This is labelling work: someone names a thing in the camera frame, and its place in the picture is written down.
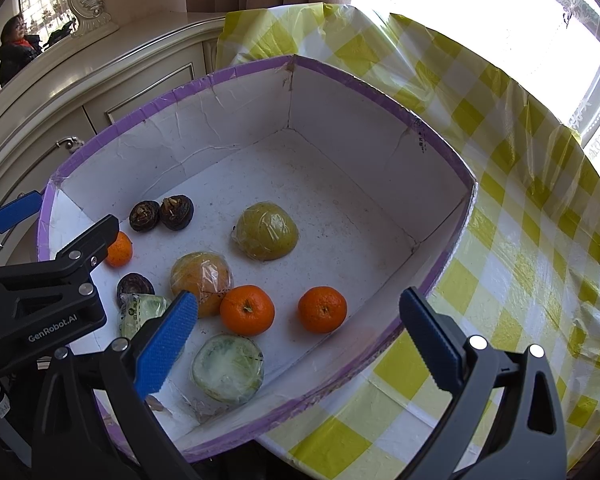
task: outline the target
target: plastic table cover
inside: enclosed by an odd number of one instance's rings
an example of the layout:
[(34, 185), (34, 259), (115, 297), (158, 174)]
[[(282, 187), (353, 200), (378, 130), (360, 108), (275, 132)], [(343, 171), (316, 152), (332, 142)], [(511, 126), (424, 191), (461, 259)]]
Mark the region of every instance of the plastic table cover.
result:
[[(308, 4), (227, 15), (219, 68), (282, 54), (313, 57), (375, 86), (472, 168), (477, 205), (429, 301), (496, 348), (544, 347), (573, 465), (600, 434), (600, 178), (577, 133), (502, 70), (396, 14)], [(449, 400), (403, 333), (349, 384), (259, 441), (316, 478), (393, 479)], [(477, 456), (498, 400), (494, 394), (465, 461)]]

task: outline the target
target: purple tape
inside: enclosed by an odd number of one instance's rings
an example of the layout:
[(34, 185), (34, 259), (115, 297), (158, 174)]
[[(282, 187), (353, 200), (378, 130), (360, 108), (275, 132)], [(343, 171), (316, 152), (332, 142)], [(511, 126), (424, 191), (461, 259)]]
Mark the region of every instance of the purple tape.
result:
[[(414, 128), (422, 136), (423, 140), (444, 158), (449, 166), (456, 172), (456, 175), (462, 180), (467, 188), (471, 190), (471, 199), (466, 201), (463, 215), (461, 216), (458, 225), (455, 227), (448, 244), (443, 250), (443, 253), (440, 254), (434, 265), (431, 267), (419, 287), (421, 292), (427, 296), (442, 275), (445, 266), (448, 264), (449, 259), (456, 250), (462, 231), (466, 227), (469, 212), (473, 207), (475, 194), (477, 191), (475, 177), (460, 156), (444, 139), (442, 139), (442, 137), (434, 132), (417, 115), (405, 109), (400, 103), (349, 73), (343, 72), (342, 70), (333, 66), (321, 63), (318, 60), (296, 55), (272, 57), (232, 66), (192, 81), (143, 105), (142, 107), (138, 108), (138, 110), (133, 111), (129, 115), (117, 121), (115, 124), (112, 124), (106, 128), (93, 139), (89, 140), (89, 142), (87, 142), (80, 150), (75, 152), (67, 161), (64, 162), (64, 164), (58, 168), (46, 186), (42, 209), (40, 211), (40, 222), (38, 223), (38, 259), (50, 259), (49, 222), (56, 190), (59, 188), (61, 182), (66, 177), (71, 175), (76, 168), (78, 168), (90, 156), (106, 146), (116, 137), (119, 137), (123, 133), (129, 131), (131, 128), (140, 124), (147, 118), (150, 118), (159, 111), (176, 104), (187, 97), (195, 95), (198, 92), (211, 88), (214, 85), (223, 83), (232, 78), (238, 78), (256, 72), (262, 72), (263, 70), (291, 66), (292, 64), (296, 64), (314, 72), (318, 72), (343, 84), (347, 88), (358, 92), (366, 99), (378, 104), (390, 112), (397, 119), (401, 120), (407, 127)], [(267, 413), (267, 415), (247, 425), (244, 425), (241, 428), (237, 428), (229, 433), (225, 433), (223, 436), (215, 438), (199, 446), (194, 446), (190, 449), (184, 450), (182, 452), (183, 456), (189, 462), (196, 462), (198, 460), (208, 458), (209, 456), (229, 450), (248, 440), (252, 440), (260, 434), (263, 434), (282, 422), (292, 418), (293, 416), (321, 400), (327, 394), (342, 386), (357, 373), (361, 372), (400, 335), (402, 330), (403, 328), (400, 319), (396, 317), (390, 323), (390, 325), (375, 339), (375, 341), (373, 341), (362, 352), (360, 352), (355, 359), (341, 368), (336, 374), (324, 381), (318, 387), (302, 395), (301, 397), (298, 397), (297, 399), (288, 400), (281, 406)], [(106, 410), (104, 410), (103, 407), (100, 407), (100, 411), (106, 415)], [(112, 421), (112, 419), (107, 421), (107, 430), (109, 431), (109, 434), (116, 445), (131, 456), (132, 453), (122, 433), (122, 430)]]

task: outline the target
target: plastic-wrapped orange fruit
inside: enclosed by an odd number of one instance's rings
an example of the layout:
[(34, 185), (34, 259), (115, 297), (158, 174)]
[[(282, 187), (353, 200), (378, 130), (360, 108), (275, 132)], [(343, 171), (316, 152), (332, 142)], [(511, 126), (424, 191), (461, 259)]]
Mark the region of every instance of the plastic-wrapped orange fruit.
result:
[(309, 332), (333, 332), (347, 317), (347, 300), (335, 288), (314, 286), (300, 298), (298, 316)]
[(238, 335), (258, 335), (273, 324), (276, 311), (267, 293), (259, 286), (232, 288), (220, 303), (222, 323)]
[(111, 267), (122, 267), (131, 261), (134, 255), (133, 244), (127, 235), (122, 231), (118, 231), (118, 237), (107, 249), (107, 257), (105, 261)]

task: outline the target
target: box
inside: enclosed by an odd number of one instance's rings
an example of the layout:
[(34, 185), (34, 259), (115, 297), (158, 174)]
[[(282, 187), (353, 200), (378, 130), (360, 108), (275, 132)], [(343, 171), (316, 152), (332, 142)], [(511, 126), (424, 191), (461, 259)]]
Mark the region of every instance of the box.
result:
[[(299, 56), (230, 67), (157, 98), (91, 139), (52, 176), (38, 228), (40, 260), (51, 259), (104, 215), (133, 241), (121, 269), (92, 278), (107, 324), (72, 343), (94, 352), (119, 335), (118, 280), (139, 272), (170, 297), (169, 275), (183, 254), (224, 254), (235, 285), (263, 288), (273, 326), (254, 341), (264, 354), (261, 389), (227, 410), (198, 390), (190, 364), (218, 318), (200, 320), (155, 397), (154, 412), (191, 462), (238, 446), (302, 412), (363, 370), (402, 331), (398, 297), (428, 294), (450, 261), (474, 205), (477, 184), (459, 155), (412, 112), (340, 70)], [(195, 204), (180, 232), (130, 229), (141, 200), (186, 194)], [(295, 220), (291, 254), (256, 262), (231, 240), (240, 213), (270, 200)], [(344, 324), (306, 332), (298, 299), (329, 285), (347, 299)], [(110, 405), (97, 393), (103, 410)], [(113, 439), (128, 450), (115, 417)]]

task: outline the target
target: cabinet handle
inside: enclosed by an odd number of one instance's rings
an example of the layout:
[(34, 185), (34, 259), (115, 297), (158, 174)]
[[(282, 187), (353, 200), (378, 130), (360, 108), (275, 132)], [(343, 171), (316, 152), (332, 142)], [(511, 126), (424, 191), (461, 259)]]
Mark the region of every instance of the cabinet handle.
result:
[[(27, 171), (25, 171), (19, 177), (19, 179), (16, 180), (16, 182), (13, 183), (13, 186), (11, 186), (9, 188), (7, 193), (5, 193), (4, 197), (2, 197), (2, 200), (0, 200), (0, 205), (3, 205), (6, 202), (6, 200), (11, 195), (11, 193), (13, 193), (13, 191), (22, 183), (22, 181), (29, 175), (29, 173), (31, 173), (31, 171), (33, 171), (33, 169), (38, 164), (40, 164), (40, 162), (45, 160), (55, 150), (58, 150), (59, 148), (62, 148), (63, 146), (69, 151), (69, 153), (74, 153), (76, 150), (78, 150), (78, 148), (81, 148), (82, 146), (84, 146), (84, 141), (80, 140), (78, 137), (65, 137), (64, 139), (60, 139), (60, 140), (56, 141), (48, 150), (46, 150), (45, 153), (40, 155), (36, 159), (36, 161), (27, 168)], [(20, 193), (18, 195), (18, 197), (21, 197), (21, 196), (24, 196), (24, 193)], [(11, 233), (13, 233), (13, 228), (8, 230), (5, 233), (4, 238), (2, 238), (2, 240), (0, 241), (0, 251), (4, 248), (4, 245), (7, 242), (7, 240), (9, 239), (9, 236), (11, 236)]]

